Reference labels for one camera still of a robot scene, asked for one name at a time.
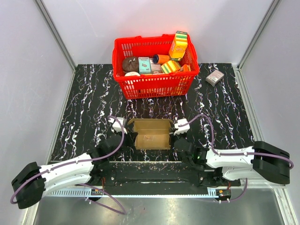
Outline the small clear plastic packet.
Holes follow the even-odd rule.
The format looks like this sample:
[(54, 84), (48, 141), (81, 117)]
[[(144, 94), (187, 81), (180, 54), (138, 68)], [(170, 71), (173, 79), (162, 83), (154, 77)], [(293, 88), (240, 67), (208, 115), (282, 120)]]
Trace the small clear plastic packet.
[(154, 137), (152, 135), (145, 135), (144, 140), (152, 142), (154, 140)]

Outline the brown cardboard box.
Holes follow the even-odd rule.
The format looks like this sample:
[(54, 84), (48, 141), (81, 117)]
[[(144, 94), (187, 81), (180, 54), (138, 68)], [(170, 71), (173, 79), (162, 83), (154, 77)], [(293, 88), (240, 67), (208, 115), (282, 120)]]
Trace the brown cardboard box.
[[(132, 118), (127, 122), (133, 125), (136, 134), (134, 146), (137, 150), (169, 150), (171, 148), (170, 132), (173, 122), (170, 119), (138, 119)], [(145, 135), (152, 135), (154, 140), (144, 140)]]

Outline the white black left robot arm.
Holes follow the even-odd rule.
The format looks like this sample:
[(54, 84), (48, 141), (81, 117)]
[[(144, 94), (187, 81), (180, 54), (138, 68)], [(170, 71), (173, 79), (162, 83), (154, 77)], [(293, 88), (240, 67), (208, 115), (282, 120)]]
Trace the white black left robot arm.
[(103, 172), (109, 165), (109, 157), (132, 144), (130, 135), (114, 134), (75, 158), (42, 166), (29, 163), (11, 182), (14, 193), (10, 202), (26, 209), (62, 188), (82, 184), (103, 186), (106, 182)]

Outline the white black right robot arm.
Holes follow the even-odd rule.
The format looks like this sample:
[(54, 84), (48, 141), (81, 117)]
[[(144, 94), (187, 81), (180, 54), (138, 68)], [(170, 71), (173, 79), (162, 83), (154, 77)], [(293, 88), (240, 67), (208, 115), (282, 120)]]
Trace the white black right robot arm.
[(180, 138), (174, 142), (174, 148), (180, 161), (195, 170), (212, 173), (220, 186), (228, 181), (258, 178), (281, 185), (290, 183), (290, 154), (264, 141), (242, 149), (213, 150)]

